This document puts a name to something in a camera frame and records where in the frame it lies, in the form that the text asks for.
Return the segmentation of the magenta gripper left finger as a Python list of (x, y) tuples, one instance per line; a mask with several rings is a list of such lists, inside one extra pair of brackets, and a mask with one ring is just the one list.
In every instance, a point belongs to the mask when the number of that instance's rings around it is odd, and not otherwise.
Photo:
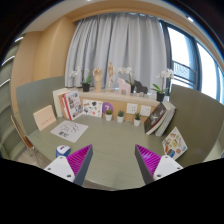
[(93, 146), (87, 145), (67, 157), (58, 156), (45, 171), (82, 186), (92, 156)]

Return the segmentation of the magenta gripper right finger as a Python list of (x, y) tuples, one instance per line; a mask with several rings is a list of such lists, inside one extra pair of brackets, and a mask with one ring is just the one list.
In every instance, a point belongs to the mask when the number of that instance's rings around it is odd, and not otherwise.
[(135, 145), (135, 156), (145, 184), (152, 183), (182, 169), (170, 156), (159, 156), (151, 150)]

